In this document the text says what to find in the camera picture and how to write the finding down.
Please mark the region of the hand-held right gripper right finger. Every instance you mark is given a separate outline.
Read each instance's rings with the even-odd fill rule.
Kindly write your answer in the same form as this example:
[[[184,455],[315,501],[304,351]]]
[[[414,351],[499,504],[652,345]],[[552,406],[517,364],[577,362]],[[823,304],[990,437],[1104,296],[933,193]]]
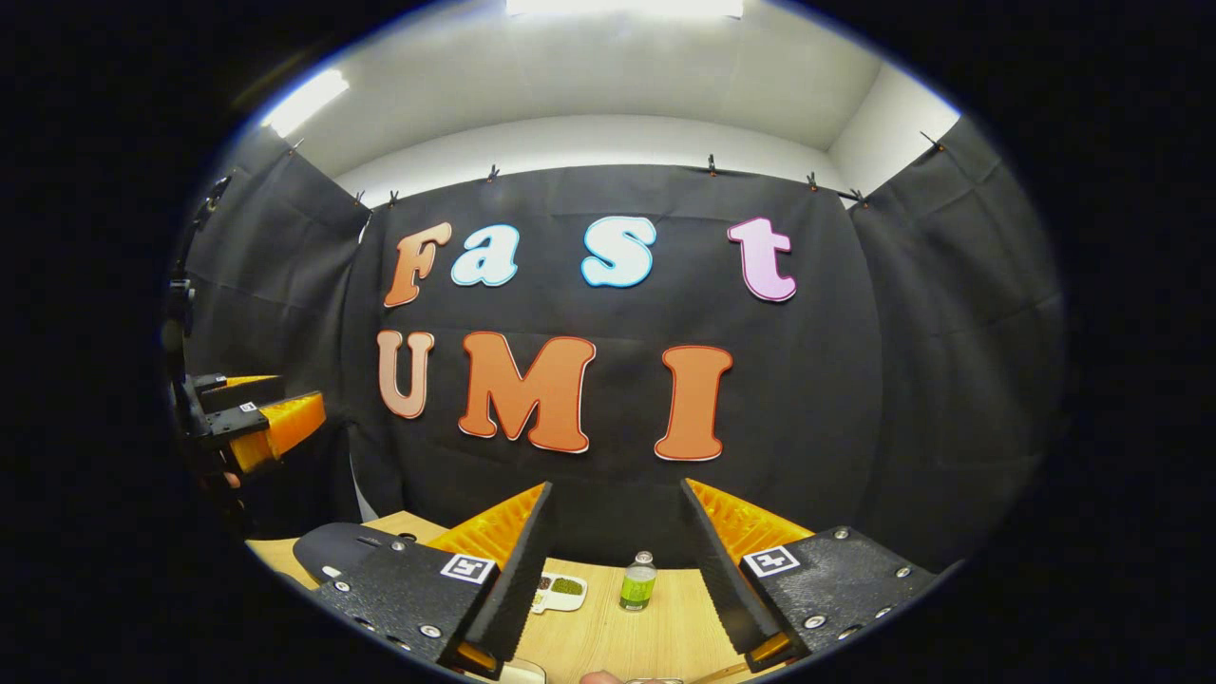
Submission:
[[[850,525],[814,532],[716,486],[680,488],[696,568],[751,673],[838,654],[945,579]]]

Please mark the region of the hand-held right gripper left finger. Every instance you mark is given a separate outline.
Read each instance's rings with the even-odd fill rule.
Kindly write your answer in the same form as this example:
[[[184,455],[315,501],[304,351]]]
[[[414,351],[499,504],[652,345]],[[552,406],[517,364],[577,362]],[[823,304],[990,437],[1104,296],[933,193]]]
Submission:
[[[313,596],[420,668],[499,680],[554,544],[552,490],[535,484],[430,542],[321,525],[313,532]]]

